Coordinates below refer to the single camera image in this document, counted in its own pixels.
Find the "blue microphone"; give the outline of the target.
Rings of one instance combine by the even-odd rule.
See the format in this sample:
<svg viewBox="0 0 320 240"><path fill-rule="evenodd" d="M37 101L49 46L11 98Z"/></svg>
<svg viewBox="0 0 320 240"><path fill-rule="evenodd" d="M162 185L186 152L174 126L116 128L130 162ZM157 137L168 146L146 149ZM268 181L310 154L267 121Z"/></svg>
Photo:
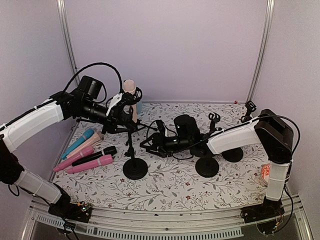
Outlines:
<svg viewBox="0 0 320 240"><path fill-rule="evenodd" d="M70 147L68 147L65 152L61 155L61 159L66 159L67 155L70 154L73 150L75 150L78 146L84 143L87 139L89 139L95 131L92 128L86 130Z"/></svg>

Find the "beige pink microphone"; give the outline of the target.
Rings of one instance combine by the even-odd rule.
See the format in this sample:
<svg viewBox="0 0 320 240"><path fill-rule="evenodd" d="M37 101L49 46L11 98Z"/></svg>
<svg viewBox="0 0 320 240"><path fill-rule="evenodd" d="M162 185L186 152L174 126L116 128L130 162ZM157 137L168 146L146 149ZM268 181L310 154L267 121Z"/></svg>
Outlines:
<svg viewBox="0 0 320 240"><path fill-rule="evenodd" d="M93 144L97 143L98 141L102 140L103 134L100 132L95 132L89 139L85 140L82 144L76 147L73 151L71 151L66 158L69 159L75 154L79 153L86 147L92 146Z"/></svg>

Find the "black microphone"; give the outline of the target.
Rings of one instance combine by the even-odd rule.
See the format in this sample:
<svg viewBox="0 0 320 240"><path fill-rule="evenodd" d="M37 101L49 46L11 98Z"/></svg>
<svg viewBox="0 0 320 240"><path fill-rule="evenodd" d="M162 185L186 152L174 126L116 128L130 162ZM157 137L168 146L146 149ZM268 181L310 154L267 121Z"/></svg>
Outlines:
<svg viewBox="0 0 320 240"><path fill-rule="evenodd" d="M98 159L98 158L100 158L102 156L107 156L107 155L114 156L116 153L117 153L116 147L115 146L109 146L109 147L104 148L101 151L98 151L96 153L90 154L90 155L88 155L86 157L83 157L83 158L80 158L80 159L76 160L75 162L72 163L72 166L75 167L75 166L90 162L92 160L96 160L96 159Z"/></svg>

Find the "pink microphone back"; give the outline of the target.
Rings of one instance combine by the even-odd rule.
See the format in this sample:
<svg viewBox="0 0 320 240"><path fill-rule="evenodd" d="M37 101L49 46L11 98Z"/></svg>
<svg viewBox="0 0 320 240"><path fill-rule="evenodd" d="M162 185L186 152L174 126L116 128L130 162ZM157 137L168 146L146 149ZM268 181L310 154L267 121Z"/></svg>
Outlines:
<svg viewBox="0 0 320 240"><path fill-rule="evenodd" d="M66 172L68 174L75 174L75 173L83 172L96 167L106 166L111 163L113 163L113 157L112 155L108 154L108 155L103 155L95 160L91 160L89 162L73 166L72 168L68 169Z"/></svg>

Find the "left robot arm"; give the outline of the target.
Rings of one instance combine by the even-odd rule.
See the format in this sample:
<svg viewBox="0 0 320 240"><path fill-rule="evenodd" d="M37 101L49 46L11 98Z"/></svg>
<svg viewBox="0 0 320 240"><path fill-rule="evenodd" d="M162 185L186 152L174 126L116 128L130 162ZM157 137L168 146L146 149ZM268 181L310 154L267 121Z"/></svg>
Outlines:
<svg viewBox="0 0 320 240"><path fill-rule="evenodd" d="M46 128L69 118L83 118L101 124L103 134L135 129L136 118L124 112L124 107L135 105L141 99L141 90L135 82L131 79L121 81L120 92L111 98L108 106L95 101L102 87L101 81L83 76L71 92L59 91L42 104L3 124L0 127L0 180L45 199L54 204L63 217L70 217L75 210L69 202L69 195L27 170L14 152Z"/></svg>

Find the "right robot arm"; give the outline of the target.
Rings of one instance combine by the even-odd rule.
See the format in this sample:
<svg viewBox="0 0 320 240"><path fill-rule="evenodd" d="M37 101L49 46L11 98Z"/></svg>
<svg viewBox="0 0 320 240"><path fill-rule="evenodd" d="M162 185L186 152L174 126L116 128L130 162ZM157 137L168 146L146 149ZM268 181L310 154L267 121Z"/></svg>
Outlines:
<svg viewBox="0 0 320 240"><path fill-rule="evenodd" d="M288 178L295 149L292 128L284 122L283 116L269 109L262 110L254 118L246 114L239 125L227 129L216 127L221 119L217 113L210 113L208 118L209 132L201 133L196 120L190 115L176 117L175 136L166 136L164 122L157 120L158 131L147 136L139 146L163 158L188 150L199 158L195 164L196 172L204 178L211 178L219 171L214 155L221 154L225 160L236 163L243 158L242 147L261 144L270 162L270 175L265 202L259 206L258 213L262 218L269 218L278 210L277 202L281 200Z"/></svg>

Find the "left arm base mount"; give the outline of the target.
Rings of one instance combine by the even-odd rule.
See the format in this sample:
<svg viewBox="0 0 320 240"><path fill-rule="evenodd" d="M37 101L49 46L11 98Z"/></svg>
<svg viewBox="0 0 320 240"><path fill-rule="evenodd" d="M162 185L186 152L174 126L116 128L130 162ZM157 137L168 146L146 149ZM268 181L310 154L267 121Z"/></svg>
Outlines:
<svg viewBox="0 0 320 240"><path fill-rule="evenodd" d="M51 203L48 213L62 219L88 223L92 215L91 203L84 201L72 203L68 198L59 199L56 203Z"/></svg>

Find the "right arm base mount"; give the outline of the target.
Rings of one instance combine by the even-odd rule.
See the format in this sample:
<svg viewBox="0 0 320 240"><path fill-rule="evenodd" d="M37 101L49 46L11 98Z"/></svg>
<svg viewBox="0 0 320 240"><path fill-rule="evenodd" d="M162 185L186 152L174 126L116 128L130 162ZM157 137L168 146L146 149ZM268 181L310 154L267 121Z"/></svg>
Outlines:
<svg viewBox="0 0 320 240"><path fill-rule="evenodd" d="M265 196L261 204L243 207L240 212L240 217L245 223L262 221L277 216L282 216L285 213L281 200L269 200Z"/></svg>

